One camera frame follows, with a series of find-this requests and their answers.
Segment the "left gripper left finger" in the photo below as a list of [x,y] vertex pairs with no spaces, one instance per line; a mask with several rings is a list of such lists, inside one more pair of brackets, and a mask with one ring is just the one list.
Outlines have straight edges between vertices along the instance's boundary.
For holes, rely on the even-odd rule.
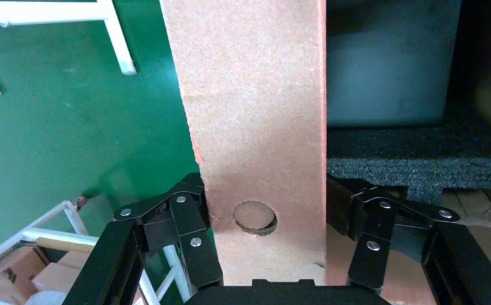
[[114,219],[134,220],[140,226],[140,251],[146,257],[177,246],[191,291],[222,284],[222,268],[207,234],[210,221],[199,173],[187,174],[163,194],[117,209]]

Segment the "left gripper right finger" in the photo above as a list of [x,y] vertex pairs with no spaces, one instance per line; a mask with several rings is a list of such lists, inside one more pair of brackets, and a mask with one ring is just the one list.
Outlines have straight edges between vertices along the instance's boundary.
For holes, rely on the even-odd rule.
[[397,221],[419,229],[436,222],[457,223],[449,208],[401,199],[361,179],[327,177],[327,222],[356,242],[348,270],[350,283],[380,291]]

